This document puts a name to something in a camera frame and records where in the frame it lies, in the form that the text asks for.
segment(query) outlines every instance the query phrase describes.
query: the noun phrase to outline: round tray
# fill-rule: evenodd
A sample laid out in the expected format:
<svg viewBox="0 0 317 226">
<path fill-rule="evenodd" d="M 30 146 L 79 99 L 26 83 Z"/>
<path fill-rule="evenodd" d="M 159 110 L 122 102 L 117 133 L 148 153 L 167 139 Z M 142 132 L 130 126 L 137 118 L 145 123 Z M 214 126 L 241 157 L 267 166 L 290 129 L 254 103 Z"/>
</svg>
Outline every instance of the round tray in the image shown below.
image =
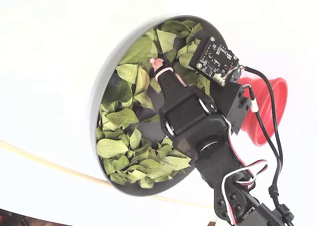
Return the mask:
<svg viewBox="0 0 317 226">
<path fill-rule="evenodd" d="M 94 151 L 94 155 L 96 156 L 96 159 L 98 161 L 99 167 L 102 170 L 105 178 L 119 191 L 132 195 L 132 196 L 149 196 L 149 195 L 155 195 L 158 193 L 161 193 L 165 190 L 168 190 L 169 188 L 175 186 L 178 184 L 181 180 L 183 180 L 186 176 L 189 175 L 194 169 L 195 165 L 191 161 L 190 164 L 191 166 L 186 168 L 185 174 L 177 174 L 173 177 L 172 180 L 167 180 L 163 182 L 158 182 L 154 184 L 154 187 L 152 189 L 143 189 L 141 188 L 137 183 L 127 183 L 125 185 L 120 185 L 117 183 L 114 183 L 110 180 L 110 177 L 106 175 L 104 165 L 102 158 L 98 156 L 97 153 L 97 142 L 96 142 L 96 127 L 97 127 L 97 119 L 98 119 L 98 112 L 99 112 L 99 105 L 101 103 L 101 99 L 103 96 L 103 93 L 107 87 L 107 84 L 111 78 L 111 75 L 113 74 L 115 68 L 117 67 L 118 63 L 120 62 L 121 58 L 124 56 L 126 51 L 132 46 L 132 44 L 141 36 L 143 36 L 147 31 L 150 29 L 168 21 L 168 20 L 193 20 L 196 23 L 200 23 L 203 30 L 199 31 L 195 37 L 200 38 L 205 35 L 208 36 L 213 36 L 217 40 L 220 40 L 221 43 L 223 43 L 226 47 L 226 43 L 222 37 L 222 35 L 218 32 L 218 30 L 211 25 L 209 22 L 206 20 L 195 17 L 195 16 L 187 16 L 187 15 L 182 15 L 182 16 L 176 16 L 176 17 L 171 17 L 165 20 L 161 20 L 159 22 L 154 22 L 152 24 L 147 24 L 144 25 L 143 27 L 140 27 L 139 29 L 135 30 L 134 32 L 131 32 L 130 34 L 127 35 L 127 37 L 120 43 L 118 44 L 114 49 L 111 54 L 109 54 L 108 59 L 105 61 L 104 65 L 102 66 L 96 80 L 95 80 L 95 86 L 94 86 L 94 93 L 92 97 L 92 103 L 91 103 L 91 113 L 90 113 L 90 136 L 91 136 L 91 143 Z M 159 95 L 151 92 L 149 90 L 148 93 L 149 97 L 151 98 L 153 102 L 153 106 L 155 108 L 156 114 L 159 112 L 160 106 L 163 105 L 164 103 L 164 98 L 162 93 Z M 147 118 L 151 117 L 149 116 L 150 114 L 153 115 L 153 112 L 147 111 L 145 109 L 142 111 L 141 116 L 142 118 Z M 140 124 L 138 126 L 138 129 L 142 132 L 142 136 L 147 138 L 148 140 L 157 140 L 157 139 L 162 139 L 165 135 L 163 134 L 161 128 L 160 128 L 160 122 L 155 122 L 155 123 L 147 123 L 146 127 L 145 125 Z"/>
</svg>

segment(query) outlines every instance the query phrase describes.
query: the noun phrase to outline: white surface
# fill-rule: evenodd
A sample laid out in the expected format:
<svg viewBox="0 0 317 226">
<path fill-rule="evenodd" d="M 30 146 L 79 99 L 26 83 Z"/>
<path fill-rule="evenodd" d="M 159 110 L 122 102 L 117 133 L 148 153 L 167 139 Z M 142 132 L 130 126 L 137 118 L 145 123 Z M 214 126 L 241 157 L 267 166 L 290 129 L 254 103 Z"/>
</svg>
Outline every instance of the white surface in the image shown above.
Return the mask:
<svg viewBox="0 0 317 226">
<path fill-rule="evenodd" d="M 103 178 L 91 150 L 87 108 L 100 67 L 113 47 L 139 25 L 179 14 L 200 16 L 221 32 L 242 64 L 286 79 L 289 97 L 279 128 L 285 155 L 280 201 L 293 210 L 296 226 L 309 225 L 306 209 L 313 207 L 307 200 L 315 188 L 310 188 L 309 173 L 315 161 L 317 119 L 305 106 L 314 106 L 316 97 L 315 0 L 160 1 L 0 0 L 0 139 Z M 260 201 L 272 206 L 267 188 L 275 165 L 269 147 L 253 147 L 245 133 L 239 134 L 235 146 L 247 162 L 272 162 L 254 190 Z M 149 220 L 153 225 L 205 225 L 206 218 L 199 220 L 204 214 L 197 211 L 189 214 L 186 207 L 146 198 L 136 202 L 3 149 L 0 169 L 6 179 L 0 208 L 20 214 L 70 225 L 112 219 L 134 225 L 135 213 L 125 210 L 133 206 L 147 213 L 140 225 Z M 197 172 L 163 193 L 198 202 L 209 201 L 206 196 L 212 194 Z M 126 204 L 116 206 L 118 199 Z M 163 219 L 151 219 L 161 211 Z"/>
</svg>

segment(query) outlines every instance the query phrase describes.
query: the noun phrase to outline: black cable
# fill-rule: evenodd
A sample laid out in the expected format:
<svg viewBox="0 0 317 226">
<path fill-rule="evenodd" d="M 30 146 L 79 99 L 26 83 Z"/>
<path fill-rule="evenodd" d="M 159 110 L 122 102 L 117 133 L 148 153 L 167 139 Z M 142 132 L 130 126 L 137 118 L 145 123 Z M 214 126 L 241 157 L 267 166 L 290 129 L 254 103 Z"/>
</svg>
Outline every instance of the black cable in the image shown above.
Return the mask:
<svg viewBox="0 0 317 226">
<path fill-rule="evenodd" d="M 279 158 L 281 161 L 281 170 L 283 167 L 283 151 L 282 151 L 282 146 L 281 146 L 281 141 L 279 139 L 279 134 L 278 134 L 278 130 L 277 130 L 277 118 L 276 118 L 276 107 L 275 107 L 275 99 L 274 99 L 274 92 L 273 92 L 273 88 L 269 82 L 269 80 L 267 79 L 267 77 L 261 73 L 258 70 L 252 69 L 250 67 L 245 67 L 245 70 L 248 72 L 251 72 L 257 76 L 259 76 L 260 78 L 263 79 L 263 81 L 266 83 L 269 94 L 270 94 L 270 98 L 271 98 L 271 106 L 272 106 L 272 119 L 273 119 L 273 127 L 274 127 L 274 134 L 275 134 L 275 138 L 276 138 L 276 142 L 277 142 L 277 147 L 278 147 L 278 152 L 279 152 Z"/>
</svg>

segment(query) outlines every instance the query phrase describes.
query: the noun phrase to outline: circuit board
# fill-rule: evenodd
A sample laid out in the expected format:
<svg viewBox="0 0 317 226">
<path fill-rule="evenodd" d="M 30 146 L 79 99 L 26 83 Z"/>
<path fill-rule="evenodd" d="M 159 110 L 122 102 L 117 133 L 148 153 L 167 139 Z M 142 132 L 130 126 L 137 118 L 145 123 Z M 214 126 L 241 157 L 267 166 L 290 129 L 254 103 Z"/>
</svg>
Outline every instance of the circuit board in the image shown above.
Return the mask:
<svg viewBox="0 0 317 226">
<path fill-rule="evenodd" d="M 190 63 L 197 72 L 210 80 L 216 81 L 221 86 L 224 86 L 226 81 L 238 82 L 241 75 L 240 69 L 227 76 L 229 70 L 239 65 L 239 59 L 231 50 L 227 50 L 214 37 L 209 38 L 203 49 L 200 48 L 197 50 L 203 51 L 196 62 Z"/>
</svg>

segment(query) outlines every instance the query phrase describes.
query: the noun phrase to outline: dried leaf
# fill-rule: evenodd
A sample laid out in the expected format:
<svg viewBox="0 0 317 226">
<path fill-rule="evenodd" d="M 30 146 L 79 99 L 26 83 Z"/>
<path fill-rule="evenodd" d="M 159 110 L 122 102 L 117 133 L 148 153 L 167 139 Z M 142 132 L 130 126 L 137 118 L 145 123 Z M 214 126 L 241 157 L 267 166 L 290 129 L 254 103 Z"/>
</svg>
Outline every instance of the dried leaf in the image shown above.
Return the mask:
<svg viewBox="0 0 317 226">
<path fill-rule="evenodd" d="M 110 179 L 117 183 L 117 184 L 120 184 L 120 185 L 125 185 L 127 183 L 127 178 L 120 175 L 120 174 L 117 174 L 117 173 L 112 173 L 110 174 Z"/>
<path fill-rule="evenodd" d="M 177 54 L 177 50 L 176 49 L 172 49 L 171 51 L 167 52 L 165 54 L 165 56 L 170 62 L 173 62 L 173 60 L 176 57 L 176 54 Z"/>
<path fill-rule="evenodd" d="M 123 64 L 117 66 L 116 68 L 118 75 L 121 79 L 135 84 L 135 79 L 138 73 L 138 65 L 137 64 Z"/>
<path fill-rule="evenodd" d="M 130 142 L 129 142 L 129 136 L 126 134 L 121 134 L 118 137 L 118 140 L 122 140 L 124 142 L 125 145 L 129 146 Z"/>
<path fill-rule="evenodd" d="M 130 162 L 126 155 L 121 155 L 121 157 L 118 160 L 113 160 L 112 164 L 114 165 L 116 170 L 119 171 L 129 166 Z"/>
<path fill-rule="evenodd" d="M 148 174 L 147 177 L 150 179 L 156 179 L 159 177 L 169 176 L 171 172 L 174 170 L 174 166 L 162 166 L 158 168 L 147 169 Z"/>
<path fill-rule="evenodd" d="M 136 95 L 134 99 L 140 102 L 142 107 L 154 110 L 152 101 L 150 97 L 148 97 L 146 91 Z"/>
<path fill-rule="evenodd" d="M 101 104 L 105 109 L 107 109 L 113 102 L 127 102 L 131 99 L 131 97 L 132 91 L 129 84 L 125 80 L 121 79 L 116 87 L 106 88 Z"/>
<path fill-rule="evenodd" d="M 183 54 L 182 56 L 179 57 L 179 63 L 190 70 L 194 70 L 191 66 L 189 66 L 189 62 L 192 59 L 193 54 L 187 53 L 187 54 Z"/>
<path fill-rule="evenodd" d="M 138 95 L 141 92 L 145 92 L 148 89 L 149 84 L 150 84 L 150 78 L 148 73 L 142 68 L 139 68 L 134 95 Z"/>
<path fill-rule="evenodd" d="M 104 133 L 102 132 L 102 129 L 98 126 L 96 129 L 96 139 L 99 141 L 100 139 L 105 138 Z"/>
<path fill-rule="evenodd" d="M 195 21 L 193 20 L 184 20 L 182 21 L 183 24 L 185 24 L 188 28 L 193 28 L 195 26 Z"/>
<path fill-rule="evenodd" d="M 136 128 L 130 136 L 130 146 L 132 150 L 139 147 L 142 138 L 141 132 Z"/>
<path fill-rule="evenodd" d="M 168 154 L 169 156 L 178 157 L 178 158 L 186 158 L 187 156 L 185 154 L 182 154 L 181 152 L 177 151 L 176 149 L 173 149 L 171 153 Z"/>
<path fill-rule="evenodd" d="M 167 53 L 173 49 L 176 34 L 157 30 L 159 44 L 163 53 Z"/>
<path fill-rule="evenodd" d="M 112 174 L 116 171 L 114 165 L 112 164 L 112 161 L 112 159 L 104 158 L 104 167 L 107 175 Z"/>
<path fill-rule="evenodd" d="M 158 122 L 159 121 L 159 115 L 154 115 L 151 118 L 147 118 L 145 120 L 142 121 L 142 123 L 154 123 L 154 122 Z"/>
<path fill-rule="evenodd" d="M 186 158 L 167 156 L 165 158 L 162 158 L 160 160 L 160 163 L 161 162 L 165 162 L 165 163 L 168 163 L 172 166 L 175 166 L 175 168 L 173 170 L 181 170 L 183 168 L 190 167 L 190 165 L 188 164 L 188 160 Z"/>
<path fill-rule="evenodd" d="M 132 172 L 128 172 L 128 180 L 130 183 L 134 183 L 137 180 L 141 180 L 146 177 L 146 174 L 139 171 L 139 170 L 134 170 Z"/>
<path fill-rule="evenodd" d="M 173 146 L 173 141 L 170 140 L 168 137 L 165 137 L 161 143 L 162 145 L 168 144 L 170 146 Z"/>
<path fill-rule="evenodd" d="M 124 134 L 124 132 L 121 129 L 117 129 L 115 132 L 104 131 L 104 134 L 106 135 L 106 138 L 108 139 L 117 140 L 121 134 Z"/>
<path fill-rule="evenodd" d="M 196 44 L 191 44 L 190 46 L 188 46 L 187 49 L 187 53 L 193 54 L 197 49 L 197 45 Z"/>
<path fill-rule="evenodd" d="M 122 140 L 101 139 L 97 143 L 98 155 L 103 158 L 111 158 L 117 154 L 125 153 L 128 147 Z"/>
<path fill-rule="evenodd" d="M 148 57 L 151 48 L 152 41 L 149 37 L 143 36 L 139 38 L 125 53 L 119 65 L 138 64 L 140 60 Z"/>
<path fill-rule="evenodd" d="M 124 172 L 128 172 L 128 171 L 134 171 L 134 170 L 139 170 L 143 173 L 146 173 L 146 170 L 143 166 L 140 166 L 140 165 L 133 165 L 133 166 L 130 166 L 127 170 L 125 170 Z"/>
<path fill-rule="evenodd" d="M 140 181 L 140 187 L 144 189 L 151 189 L 154 186 L 154 180 L 147 179 L 146 177 Z"/>
<path fill-rule="evenodd" d="M 164 145 L 160 149 L 157 149 L 158 157 L 160 159 L 166 157 L 172 151 L 172 147 L 170 145 Z"/>
<path fill-rule="evenodd" d="M 159 168 L 162 166 L 160 163 L 156 162 L 153 159 L 145 159 L 145 160 L 141 161 L 139 163 L 139 165 L 143 166 L 146 169 L 147 168 Z"/>
<path fill-rule="evenodd" d="M 149 159 L 152 159 L 156 162 L 159 162 L 159 158 L 157 157 L 155 149 L 151 149 L 149 152 Z"/>
<path fill-rule="evenodd" d="M 190 43 L 191 41 L 194 40 L 194 36 L 196 35 L 196 33 L 200 30 L 202 30 L 202 26 L 200 24 L 196 24 L 195 27 L 193 28 L 193 30 L 190 32 L 190 34 L 187 36 L 186 38 L 186 43 Z"/>
<path fill-rule="evenodd" d="M 109 113 L 106 117 L 111 123 L 118 126 L 139 122 L 137 116 L 131 109 L 123 109 L 119 112 Z"/>
</svg>

